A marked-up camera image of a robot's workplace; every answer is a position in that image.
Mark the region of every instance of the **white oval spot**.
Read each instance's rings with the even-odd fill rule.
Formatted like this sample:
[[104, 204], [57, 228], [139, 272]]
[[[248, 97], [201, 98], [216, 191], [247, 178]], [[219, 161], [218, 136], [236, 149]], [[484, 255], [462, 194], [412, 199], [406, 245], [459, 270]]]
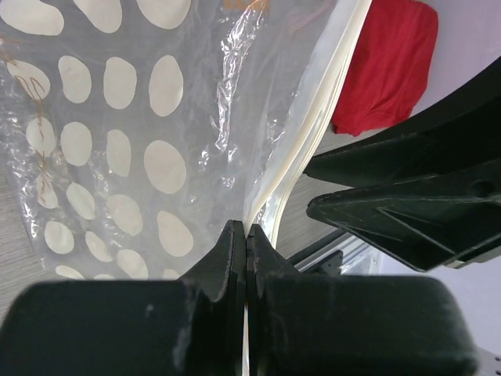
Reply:
[[85, 233], [85, 243], [92, 255], [101, 262], [111, 262], [113, 258], [108, 252], [108, 247], [104, 244], [97, 235], [92, 231], [87, 231]]
[[157, 215], [158, 237], [164, 250], [174, 257], [188, 255], [193, 248], [193, 235], [181, 219], [161, 211]]
[[84, 276], [80, 274], [77, 270], [70, 268], [69, 266], [59, 265], [56, 267], [56, 274], [62, 277], [70, 278], [72, 280], [83, 280]]
[[64, 27], [61, 12], [39, 0], [3, 0], [0, 17], [9, 26], [27, 34], [59, 35]]
[[166, 269], [164, 270], [164, 274], [162, 274], [164, 280], [177, 280], [179, 277], [178, 272], [172, 269]]
[[70, 229], [64, 224], [56, 221], [47, 222], [44, 236], [45, 242], [55, 253], [65, 255], [73, 251], [75, 240]]
[[98, 274], [97, 276], [94, 277], [95, 280], [114, 280], [115, 277], [111, 276], [110, 274]]
[[47, 175], [39, 175], [35, 180], [38, 203], [47, 209], [57, 208], [59, 202], [56, 192], [52, 187], [52, 181]]
[[129, 196], [117, 194], [108, 199], [108, 210], [120, 230], [135, 236], [142, 231], [142, 215], [139, 206]]
[[138, 78], [135, 68], [120, 57], [110, 57], [104, 71], [104, 98], [110, 107], [122, 110], [131, 104]]
[[144, 168], [151, 184], [163, 193], [176, 193], [186, 180], [185, 160], [165, 141], [153, 141], [146, 148]]
[[106, 160], [110, 170], [119, 176], [128, 176], [131, 168], [131, 142], [117, 129], [108, 132]]
[[117, 253], [117, 264], [131, 278], [145, 280], [148, 278], [148, 268], [141, 255], [131, 249], [122, 249]]
[[61, 150], [70, 165], [85, 165], [91, 157], [91, 132], [76, 121], [66, 124], [61, 132]]
[[91, 72], [79, 59], [63, 56], [58, 63], [65, 97], [73, 103], [83, 103], [91, 93]]
[[83, 219], [91, 220], [96, 217], [96, 203], [94, 197], [83, 186], [71, 183], [66, 191], [66, 197], [73, 209]]
[[171, 30], [186, 18], [191, 0], [137, 0], [146, 19], [153, 25]]
[[7, 63], [9, 73], [23, 86], [24, 91], [35, 100], [44, 99], [50, 90], [50, 81], [43, 71], [35, 65], [15, 60]]
[[170, 55], [160, 58], [151, 72], [150, 106], [158, 116], [168, 116], [178, 108], [183, 93], [183, 78], [178, 62]]
[[48, 157], [56, 148], [54, 129], [44, 117], [37, 117], [28, 123], [26, 140], [43, 157]]
[[114, 33], [122, 23], [120, 0], [73, 0], [91, 24], [103, 33]]

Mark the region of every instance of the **red fabric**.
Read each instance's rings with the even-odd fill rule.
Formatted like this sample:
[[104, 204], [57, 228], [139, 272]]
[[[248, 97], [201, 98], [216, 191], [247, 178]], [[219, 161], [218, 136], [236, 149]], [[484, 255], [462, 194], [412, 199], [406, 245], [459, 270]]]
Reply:
[[409, 118], [427, 87], [438, 15], [413, 0], [373, 0], [332, 117], [336, 133]]

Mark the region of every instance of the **plastic bag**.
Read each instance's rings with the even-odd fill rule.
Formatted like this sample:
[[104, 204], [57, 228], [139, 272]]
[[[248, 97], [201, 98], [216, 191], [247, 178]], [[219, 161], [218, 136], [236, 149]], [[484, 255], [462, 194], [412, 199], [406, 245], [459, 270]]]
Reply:
[[249, 223], [350, 3], [2, 0], [0, 143], [44, 267], [176, 277]]

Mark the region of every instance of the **red cloth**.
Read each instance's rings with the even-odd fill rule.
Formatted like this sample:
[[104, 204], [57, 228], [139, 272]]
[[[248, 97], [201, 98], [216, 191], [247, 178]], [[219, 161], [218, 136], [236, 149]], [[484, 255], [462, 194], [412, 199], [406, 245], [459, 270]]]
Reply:
[[438, 15], [413, 0], [373, 0], [332, 117], [358, 136], [409, 118], [427, 87]]

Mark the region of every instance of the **wooden floor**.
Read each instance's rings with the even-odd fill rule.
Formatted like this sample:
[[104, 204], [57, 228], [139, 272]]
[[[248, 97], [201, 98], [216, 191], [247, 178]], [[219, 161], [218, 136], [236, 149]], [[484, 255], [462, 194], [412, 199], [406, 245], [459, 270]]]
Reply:
[[[353, 137], [334, 135], [328, 131], [317, 152], [331, 150], [354, 140]], [[289, 257], [333, 231], [330, 226], [309, 219], [305, 209], [313, 197], [343, 188], [302, 176], [294, 187], [283, 215], [278, 251]], [[20, 212], [7, 184], [5, 169], [0, 167], [0, 317], [26, 286], [52, 277], [52, 274], [43, 270], [40, 259], [31, 249]]]

